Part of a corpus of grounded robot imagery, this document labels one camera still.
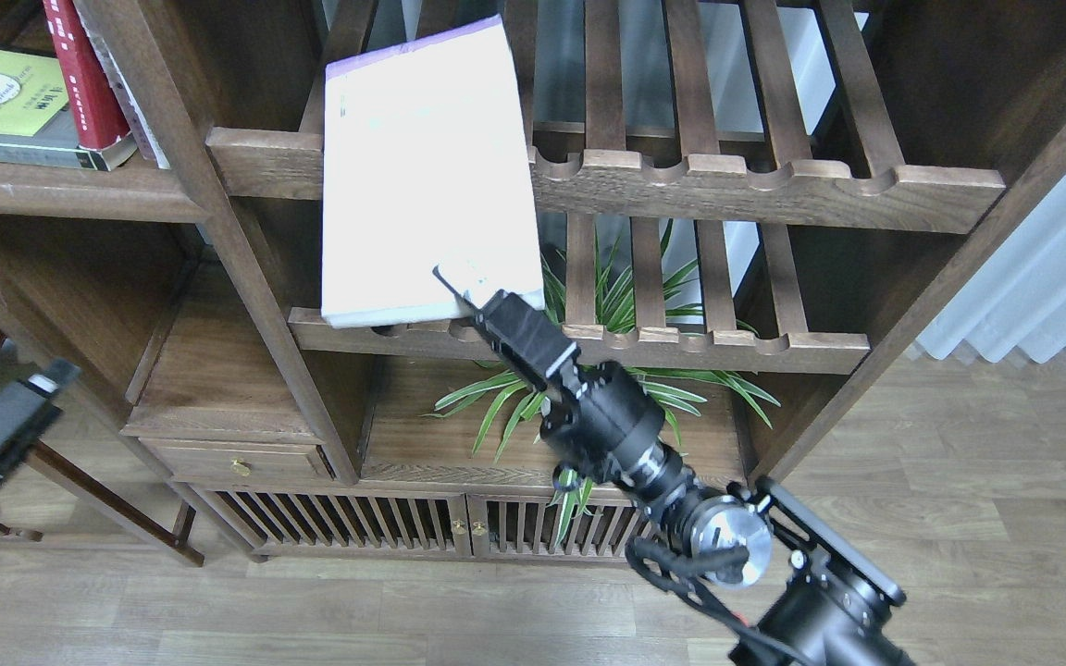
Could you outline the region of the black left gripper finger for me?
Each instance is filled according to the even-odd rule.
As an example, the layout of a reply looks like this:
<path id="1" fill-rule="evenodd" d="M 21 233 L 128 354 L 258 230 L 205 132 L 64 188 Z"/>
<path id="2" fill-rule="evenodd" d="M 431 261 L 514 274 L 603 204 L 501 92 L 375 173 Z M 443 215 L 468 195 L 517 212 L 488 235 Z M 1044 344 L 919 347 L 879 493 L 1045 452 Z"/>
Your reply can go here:
<path id="1" fill-rule="evenodd" d="M 58 420 L 62 410 L 54 405 L 54 400 L 80 374 L 78 366 L 55 359 L 41 374 L 1 389 L 0 482 L 16 472 L 43 432 Z"/>

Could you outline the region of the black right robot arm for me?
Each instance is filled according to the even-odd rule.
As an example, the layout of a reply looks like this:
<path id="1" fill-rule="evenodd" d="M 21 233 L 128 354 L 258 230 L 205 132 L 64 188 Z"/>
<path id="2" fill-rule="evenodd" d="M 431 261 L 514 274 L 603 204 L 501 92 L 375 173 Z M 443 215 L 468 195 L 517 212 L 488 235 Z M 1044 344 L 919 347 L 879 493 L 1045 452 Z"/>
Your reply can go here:
<path id="1" fill-rule="evenodd" d="M 549 316 L 469 263 L 433 274 L 546 397 L 539 434 L 559 471 L 621 489 L 655 526 L 627 541 L 630 568 L 733 632 L 736 665 L 909 665 L 884 634 L 905 591 L 777 481 L 705 484 L 663 442 L 663 409 L 624 366 L 580 366 Z"/>

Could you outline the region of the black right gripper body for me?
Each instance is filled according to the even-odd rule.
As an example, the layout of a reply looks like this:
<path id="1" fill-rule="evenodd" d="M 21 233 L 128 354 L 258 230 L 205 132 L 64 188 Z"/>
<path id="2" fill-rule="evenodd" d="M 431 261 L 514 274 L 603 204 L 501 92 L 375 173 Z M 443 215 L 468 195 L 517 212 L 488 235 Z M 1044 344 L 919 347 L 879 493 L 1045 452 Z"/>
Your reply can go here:
<path id="1" fill-rule="evenodd" d="M 563 471 L 618 487 L 648 487 L 663 475 L 663 409 L 624 366 L 563 363 L 547 378 L 547 397 L 539 434 Z"/>

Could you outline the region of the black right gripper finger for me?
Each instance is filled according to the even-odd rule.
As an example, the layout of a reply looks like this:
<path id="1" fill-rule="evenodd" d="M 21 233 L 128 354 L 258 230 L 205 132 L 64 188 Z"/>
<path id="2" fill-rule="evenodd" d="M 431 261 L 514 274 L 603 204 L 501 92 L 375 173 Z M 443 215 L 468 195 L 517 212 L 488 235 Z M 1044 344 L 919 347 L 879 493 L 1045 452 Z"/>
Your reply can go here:
<path id="1" fill-rule="evenodd" d="M 474 319 L 473 326 L 501 362 L 549 404 L 558 401 L 558 325 L 550 319 Z"/>
<path id="2" fill-rule="evenodd" d="M 580 350 L 516 292 L 499 290 L 477 265 L 436 265 L 433 275 L 471 313 L 471 325 L 504 366 L 533 389 L 579 389 Z"/>

